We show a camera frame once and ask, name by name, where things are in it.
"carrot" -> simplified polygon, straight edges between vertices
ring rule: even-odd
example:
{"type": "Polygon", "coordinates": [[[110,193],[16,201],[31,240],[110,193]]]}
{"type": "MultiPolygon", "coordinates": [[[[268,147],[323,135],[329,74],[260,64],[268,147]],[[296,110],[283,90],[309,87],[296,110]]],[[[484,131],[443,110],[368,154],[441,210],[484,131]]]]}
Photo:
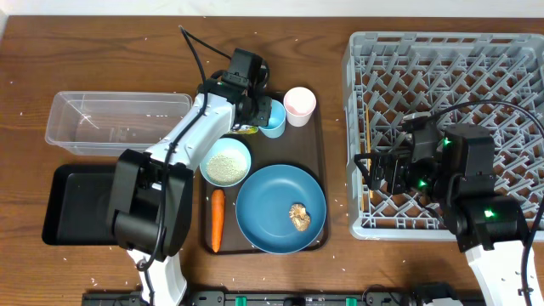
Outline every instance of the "carrot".
{"type": "Polygon", "coordinates": [[[218,252],[223,238],[224,224],[224,192],[215,190],[212,193],[212,249],[218,252]]]}

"white cup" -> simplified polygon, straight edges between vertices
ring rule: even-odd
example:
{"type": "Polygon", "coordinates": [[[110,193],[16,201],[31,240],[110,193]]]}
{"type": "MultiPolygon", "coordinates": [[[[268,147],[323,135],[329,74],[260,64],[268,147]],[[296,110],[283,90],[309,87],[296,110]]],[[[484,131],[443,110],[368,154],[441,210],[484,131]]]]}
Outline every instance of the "white cup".
{"type": "Polygon", "coordinates": [[[294,127],[302,127],[308,123],[315,110],[317,100],[314,93],[307,88],[291,88],[283,97],[287,122],[294,127]]]}

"dish rack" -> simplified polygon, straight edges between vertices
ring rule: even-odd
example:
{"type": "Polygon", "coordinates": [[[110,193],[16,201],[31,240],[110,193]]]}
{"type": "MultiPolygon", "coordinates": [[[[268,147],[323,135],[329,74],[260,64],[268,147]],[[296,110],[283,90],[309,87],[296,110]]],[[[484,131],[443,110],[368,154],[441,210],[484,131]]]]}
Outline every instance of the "dish rack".
{"type": "MultiPolygon", "coordinates": [[[[536,34],[356,32],[343,56],[348,136],[348,221],[362,240],[454,241],[416,194],[369,191],[354,164],[360,152],[406,144],[399,123],[418,111],[481,99],[523,106],[542,121],[544,37],[536,34]]],[[[495,190],[520,201],[531,225],[544,196],[542,136],[522,114],[477,105],[442,116],[438,126],[475,123],[493,131],[495,190]]],[[[438,203],[428,203],[437,209],[438,203]]],[[[537,241],[544,233],[536,234],[537,241]]]]}

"bowl of rice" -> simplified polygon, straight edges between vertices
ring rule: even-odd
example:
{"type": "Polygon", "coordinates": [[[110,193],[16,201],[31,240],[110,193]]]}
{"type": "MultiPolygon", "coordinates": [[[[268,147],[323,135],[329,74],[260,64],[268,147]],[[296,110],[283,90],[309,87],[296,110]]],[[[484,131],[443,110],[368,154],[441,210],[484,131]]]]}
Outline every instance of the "bowl of rice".
{"type": "Polygon", "coordinates": [[[247,147],[236,139],[219,139],[201,161],[204,179],[218,187],[240,183],[249,173],[252,157],[247,147]]]}

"food piece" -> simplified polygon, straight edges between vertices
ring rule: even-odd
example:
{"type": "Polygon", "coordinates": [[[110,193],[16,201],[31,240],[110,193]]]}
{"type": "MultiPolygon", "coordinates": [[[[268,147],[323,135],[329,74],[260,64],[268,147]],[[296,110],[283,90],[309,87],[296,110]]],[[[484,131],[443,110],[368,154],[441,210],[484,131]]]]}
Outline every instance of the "food piece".
{"type": "Polygon", "coordinates": [[[230,131],[229,133],[231,134],[241,134],[241,135],[249,135],[249,134],[254,134],[254,133],[257,133],[258,132],[258,127],[252,127],[252,126],[248,126],[248,125],[243,125],[241,126],[239,129],[235,130],[235,131],[230,131]]]}
{"type": "Polygon", "coordinates": [[[309,215],[306,213],[306,207],[302,204],[294,204],[289,210],[289,218],[295,225],[298,231],[305,231],[311,222],[309,215]]]}
{"type": "Polygon", "coordinates": [[[210,158],[206,173],[218,185],[226,186],[243,179],[247,172],[246,158],[233,149],[219,152],[210,158]]]}
{"type": "Polygon", "coordinates": [[[224,192],[215,190],[212,193],[212,249],[218,252],[223,238],[224,224],[224,192]]]}

